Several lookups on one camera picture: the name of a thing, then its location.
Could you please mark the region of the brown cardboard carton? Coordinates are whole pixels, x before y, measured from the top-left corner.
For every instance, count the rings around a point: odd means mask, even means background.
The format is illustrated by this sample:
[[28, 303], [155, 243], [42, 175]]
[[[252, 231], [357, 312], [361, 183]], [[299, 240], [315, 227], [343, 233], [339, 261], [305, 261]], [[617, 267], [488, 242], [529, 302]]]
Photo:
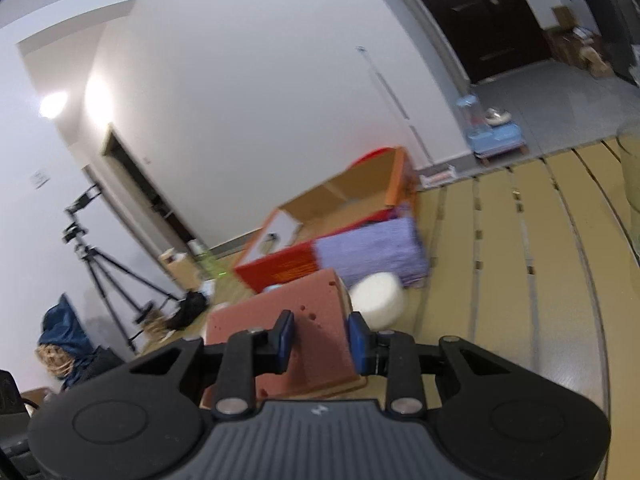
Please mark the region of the brown cardboard carton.
[[170, 248], [160, 254], [158, 261], [183, 290], [200, 288], [200, 271], [190, 255]]

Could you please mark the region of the woven rattan ball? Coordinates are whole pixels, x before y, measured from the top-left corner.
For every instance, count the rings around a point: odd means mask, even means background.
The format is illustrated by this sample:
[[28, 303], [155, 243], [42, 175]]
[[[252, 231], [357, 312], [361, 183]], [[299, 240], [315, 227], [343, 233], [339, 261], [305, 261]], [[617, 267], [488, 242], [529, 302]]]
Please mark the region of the woven rattan ball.
[[75, 358], [55, 344], [40, 344], [35, 354], [47, 372], [59, 380], [65, 379], [73, 371]]

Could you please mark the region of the blue cloth bag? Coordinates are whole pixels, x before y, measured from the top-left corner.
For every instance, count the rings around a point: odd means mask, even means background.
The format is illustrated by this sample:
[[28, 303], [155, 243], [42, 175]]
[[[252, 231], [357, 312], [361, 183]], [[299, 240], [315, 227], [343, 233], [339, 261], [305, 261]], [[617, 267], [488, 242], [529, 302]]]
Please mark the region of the blue cloth bag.
[[62, 294], [58, 302], [43, 315], [37, 347], [40, 344], [55, 344], [75, 358], [73, 371], [61, 380], [63, 389], [70, 388], [78, 382], [96, 351], [65, 294]]

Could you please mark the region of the purple cloth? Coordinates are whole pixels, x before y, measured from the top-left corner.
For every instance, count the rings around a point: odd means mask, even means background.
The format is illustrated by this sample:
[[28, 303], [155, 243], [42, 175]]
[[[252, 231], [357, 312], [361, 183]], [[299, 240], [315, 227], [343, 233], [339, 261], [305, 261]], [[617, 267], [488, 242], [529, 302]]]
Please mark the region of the purple cloth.
[[347, 287], [372, 274], [391, 273], [404, 287], [427, 277], [430, 264], [412, 217], [370, 223], [312, 243], [321, 269], [333, 269]]

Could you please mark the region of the white round foam roll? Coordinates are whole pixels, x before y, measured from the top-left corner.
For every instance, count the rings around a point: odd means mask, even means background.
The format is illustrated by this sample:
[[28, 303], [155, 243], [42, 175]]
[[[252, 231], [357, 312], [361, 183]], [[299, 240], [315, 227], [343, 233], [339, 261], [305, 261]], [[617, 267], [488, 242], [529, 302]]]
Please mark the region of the white round foam roll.
[[392, 327], [406, 310], [404, 288], [390, 272], [366, 276], [349, 289], [349, 298], [352, 310], [376, 332]]

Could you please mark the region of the terracotta sponge block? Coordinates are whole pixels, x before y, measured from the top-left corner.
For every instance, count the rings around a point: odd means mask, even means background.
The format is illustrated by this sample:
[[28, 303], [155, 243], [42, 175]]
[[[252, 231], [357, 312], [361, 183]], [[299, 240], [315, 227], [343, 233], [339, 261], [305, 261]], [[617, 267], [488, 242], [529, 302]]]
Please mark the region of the terracotta sponge block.
[[220, 344], [249, 328], [269, 330], [283, 310], [291, 311], [295, 321], [288, 369], [282, 375], [255, 379], [258, 401], [330, 398], [367, 385], [367, 379], [356, 373], [349, 352], [346, 318], [352, 306], [332, 269], [213, 310], [208, 315], [205, 342]]

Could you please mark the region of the dark wooden door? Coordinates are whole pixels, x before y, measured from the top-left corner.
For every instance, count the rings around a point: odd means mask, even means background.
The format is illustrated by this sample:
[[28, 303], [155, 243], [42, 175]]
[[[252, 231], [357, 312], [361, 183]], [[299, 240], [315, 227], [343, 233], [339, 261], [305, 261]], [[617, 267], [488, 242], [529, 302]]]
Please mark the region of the dark wooden door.
[[473, 84], [550, 58], [526, 0], [421, 0]]

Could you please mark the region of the blue pet water feeder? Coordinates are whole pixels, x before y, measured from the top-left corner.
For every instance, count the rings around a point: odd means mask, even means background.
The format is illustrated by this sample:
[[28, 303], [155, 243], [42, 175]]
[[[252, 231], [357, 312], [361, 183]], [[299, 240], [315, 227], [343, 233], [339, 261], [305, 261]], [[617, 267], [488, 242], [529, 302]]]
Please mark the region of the blue pet water feeder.
[[501, 108], [485, 108], [473, 93], [457, 100], [466, 140], [476, 159], [487, 166], [491, 159], [512, 152], [527, 153], [521, 127]]

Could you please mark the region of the red cardboard box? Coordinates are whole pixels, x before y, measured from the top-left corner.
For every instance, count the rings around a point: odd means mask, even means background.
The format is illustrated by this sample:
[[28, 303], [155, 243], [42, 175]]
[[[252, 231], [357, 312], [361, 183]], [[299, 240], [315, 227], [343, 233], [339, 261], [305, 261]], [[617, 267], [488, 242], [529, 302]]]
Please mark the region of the red cardboard box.
[[405, 148], [380, 148], [277, 206], [233, 267], [254, 292], [314, 273], [312, 243], [366, 224], [416, 213], [418, 175]]

